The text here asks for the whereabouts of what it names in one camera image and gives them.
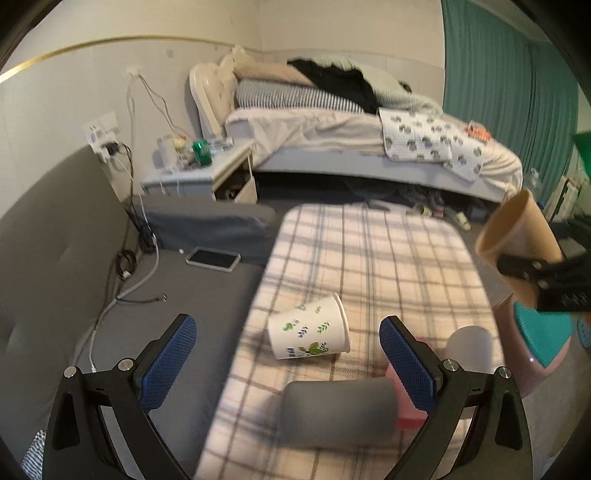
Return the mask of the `smartphone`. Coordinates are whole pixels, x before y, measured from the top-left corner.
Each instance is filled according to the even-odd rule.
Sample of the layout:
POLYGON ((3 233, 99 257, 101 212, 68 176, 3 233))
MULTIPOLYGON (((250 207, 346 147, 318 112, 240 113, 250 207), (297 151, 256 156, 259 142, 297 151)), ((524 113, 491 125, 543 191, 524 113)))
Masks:
POLYGON ((242 256, 239 253, 197 247, 185 258, 185 263, 194 267, 229 273, 235 270, 240 260, 242 256))

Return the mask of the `striped pillow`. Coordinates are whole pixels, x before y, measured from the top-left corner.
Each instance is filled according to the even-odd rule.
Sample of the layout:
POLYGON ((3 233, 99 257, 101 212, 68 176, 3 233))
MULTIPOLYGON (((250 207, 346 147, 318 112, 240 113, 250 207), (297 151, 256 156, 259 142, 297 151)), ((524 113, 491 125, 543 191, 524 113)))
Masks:
POLYGON ((256 79, 238 83, 235 101, 241 108, 310 108, 363 113, 363 108, 355 102, 318 88, 256 79))

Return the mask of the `white tufted headboard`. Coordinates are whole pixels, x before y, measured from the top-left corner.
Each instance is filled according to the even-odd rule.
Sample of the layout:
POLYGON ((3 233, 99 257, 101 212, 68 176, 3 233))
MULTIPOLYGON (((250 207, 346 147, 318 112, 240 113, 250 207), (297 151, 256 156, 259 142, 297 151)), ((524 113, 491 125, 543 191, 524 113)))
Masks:
POLYGON ((189 89, 195 105, 202 135, 205 139, 225 135, 228 115, 235 110, 235 90, 238 87, 231 63, 201 63, 189 72, 189 89))

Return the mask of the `white floral paper cup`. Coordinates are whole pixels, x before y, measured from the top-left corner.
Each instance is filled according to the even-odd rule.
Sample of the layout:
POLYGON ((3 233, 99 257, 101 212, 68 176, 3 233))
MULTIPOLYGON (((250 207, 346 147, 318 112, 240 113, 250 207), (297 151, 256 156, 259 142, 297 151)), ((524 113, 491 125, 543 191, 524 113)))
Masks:
POLYGON ((348 318, 341 298, 335 293, 271 315, 266 332, 277 360, 351 351, 348 318))

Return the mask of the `grey sofa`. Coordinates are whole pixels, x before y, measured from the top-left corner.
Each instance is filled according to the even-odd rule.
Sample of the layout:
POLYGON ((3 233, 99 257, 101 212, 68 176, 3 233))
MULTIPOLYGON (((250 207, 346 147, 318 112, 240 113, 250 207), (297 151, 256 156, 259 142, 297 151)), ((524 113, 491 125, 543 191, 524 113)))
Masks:
POLYGON ((108 369, 183 313, 197 344, 151 418, 193 472, 276 229, 264 205, 120 201, 88 149, 45 174, 1 220, 1 436, 13 457, 47 427, 66 367, 108 369), (187 265, 197 247, 242 260, 229 273, 187 265))

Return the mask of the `purple plastic stool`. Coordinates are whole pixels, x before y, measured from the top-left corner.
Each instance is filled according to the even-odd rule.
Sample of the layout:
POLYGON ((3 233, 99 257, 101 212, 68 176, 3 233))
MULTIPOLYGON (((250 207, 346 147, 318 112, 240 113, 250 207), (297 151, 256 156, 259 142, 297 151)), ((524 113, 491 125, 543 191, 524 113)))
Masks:
POLYGON ((544 368, 530 353, 518 329, 513 312, 516 301, 518 300, 514 295, 509 295, 493 308, 493 314, 505 365, 512 371, 521 396, 526 397, 554 373, 564 361, 570 347, 571 336, 554 361, 544 368))

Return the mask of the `green can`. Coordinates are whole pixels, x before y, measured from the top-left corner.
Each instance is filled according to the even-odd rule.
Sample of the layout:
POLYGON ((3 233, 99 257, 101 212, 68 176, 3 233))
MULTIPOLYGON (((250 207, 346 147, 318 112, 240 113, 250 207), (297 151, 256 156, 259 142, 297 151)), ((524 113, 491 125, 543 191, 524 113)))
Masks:
POLYGON ((194 161, 199 168, 204 168, 212 163, 211 147, 206 140, 194 141, 192 143, 194 161))

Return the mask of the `white cylindrical cup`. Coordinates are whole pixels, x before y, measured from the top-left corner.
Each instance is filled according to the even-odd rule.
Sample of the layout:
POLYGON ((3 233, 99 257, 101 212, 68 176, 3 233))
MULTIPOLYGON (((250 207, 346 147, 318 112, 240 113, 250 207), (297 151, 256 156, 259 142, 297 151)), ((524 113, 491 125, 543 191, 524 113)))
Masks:
POLYGON ((448 339, 446 356, 456 360, 466 371, 492 373, 492 336, 480 326, 462 327, 448 339))

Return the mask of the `wall power outlet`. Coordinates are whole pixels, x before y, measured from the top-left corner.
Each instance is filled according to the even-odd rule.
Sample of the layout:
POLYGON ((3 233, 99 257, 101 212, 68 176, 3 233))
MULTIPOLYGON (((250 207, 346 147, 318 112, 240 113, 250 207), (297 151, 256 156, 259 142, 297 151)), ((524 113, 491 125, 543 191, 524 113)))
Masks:
POLYGON ((100 161, 106 164, 112 157, 106 145, 117 143, 119 125, 115 112, 108 112, 82 126, 87 144, 98 155, 100 161))

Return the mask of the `grey cylindrical cup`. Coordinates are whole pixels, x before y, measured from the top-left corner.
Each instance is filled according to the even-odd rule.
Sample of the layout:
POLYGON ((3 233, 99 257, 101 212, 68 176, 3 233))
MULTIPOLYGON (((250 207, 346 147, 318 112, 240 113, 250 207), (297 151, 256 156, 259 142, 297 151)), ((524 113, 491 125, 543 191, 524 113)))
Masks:
POLYGON ((386 377, 294 381, 280 399, 277 430, 297 448, 386 445, 397 431, 398 399, 386 377))

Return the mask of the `plaid blanket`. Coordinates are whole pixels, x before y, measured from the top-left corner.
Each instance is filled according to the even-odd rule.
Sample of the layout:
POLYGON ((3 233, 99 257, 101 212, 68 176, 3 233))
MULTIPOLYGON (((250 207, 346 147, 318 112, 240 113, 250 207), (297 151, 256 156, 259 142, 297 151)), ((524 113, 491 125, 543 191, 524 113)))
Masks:
POLYGON ((276 406, 293 381, 383 375, 388 361, 378 331, 390 315, 436 351, 460 328, 496 331, 481 278, 451 225, 359 206, 308 204, 287 212, 242 329, 197 478, 384 478, 411 444, 411 434, 397 434, 387 447, 290 449, 276 435, 276 406), (276 360, 266 334, 270 315, 329 294, 344 304, 351 351, 276 360))

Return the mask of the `bed with beige sheets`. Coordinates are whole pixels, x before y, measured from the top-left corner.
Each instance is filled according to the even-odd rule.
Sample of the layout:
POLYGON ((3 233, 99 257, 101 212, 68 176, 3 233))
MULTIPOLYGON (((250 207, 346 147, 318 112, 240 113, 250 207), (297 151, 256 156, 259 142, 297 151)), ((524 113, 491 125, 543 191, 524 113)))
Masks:
MULTIPOLYGON (((252 140, 256 169, 393 180, 495 202, 521 190, 523 167, 519 157, 494 139, 480 139, 476 124, 466 124, 445 114, 437 102, 413 93, 383 70, 340 59, 311 61, 325 67, 359 69, 373 87, 379 110, 427 114, 465 131, 483 147, 485 161, 480 176, 468 183, 440 164, 390 160, 384 149, 379 110, 377 114, 359 114, 310 108, 241 108, 235 101, 235 110, 225 120, 225 135, 218 138, 252 140)), ((238 83, 256 79, 318 88, 287 62, 256 61, 240 49, 233 50, 216 65, 221 63, 233 65, 238 83)))

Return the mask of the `brown paper cup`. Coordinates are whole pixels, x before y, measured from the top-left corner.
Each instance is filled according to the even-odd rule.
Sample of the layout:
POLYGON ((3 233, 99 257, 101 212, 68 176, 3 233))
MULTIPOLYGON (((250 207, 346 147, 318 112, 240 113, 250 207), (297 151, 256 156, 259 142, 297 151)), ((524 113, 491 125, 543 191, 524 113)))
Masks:
POLYGON ((527 189, 493 213, 479 234, 475 249, 497 273, 497 261, 502 254, 548 263, 564 259, 548 222, 527 189))

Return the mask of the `black clothing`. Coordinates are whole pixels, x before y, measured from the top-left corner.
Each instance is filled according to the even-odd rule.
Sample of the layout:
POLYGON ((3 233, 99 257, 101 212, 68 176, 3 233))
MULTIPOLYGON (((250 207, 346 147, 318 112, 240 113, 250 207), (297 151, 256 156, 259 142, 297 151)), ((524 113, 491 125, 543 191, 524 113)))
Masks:
POLYGON ((343 70, 335 65, 321 66, 307 59, 288 60, 315 86, 359 105, 365 113, 377 114, 380 104, 370 83, 359 69, 343 70))

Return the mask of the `white nightstand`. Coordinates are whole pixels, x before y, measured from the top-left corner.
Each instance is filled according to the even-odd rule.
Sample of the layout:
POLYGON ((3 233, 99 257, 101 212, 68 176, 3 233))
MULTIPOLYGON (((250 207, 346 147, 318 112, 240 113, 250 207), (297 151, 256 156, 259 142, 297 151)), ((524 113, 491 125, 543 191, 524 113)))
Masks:
POLYGON ((145 194, 198 195, 215 201, 256 204, 253 146, 252 140, 236 141, 232 147, 216 154, 207 167, 155 173, 141 182, 142 191, 145 194))

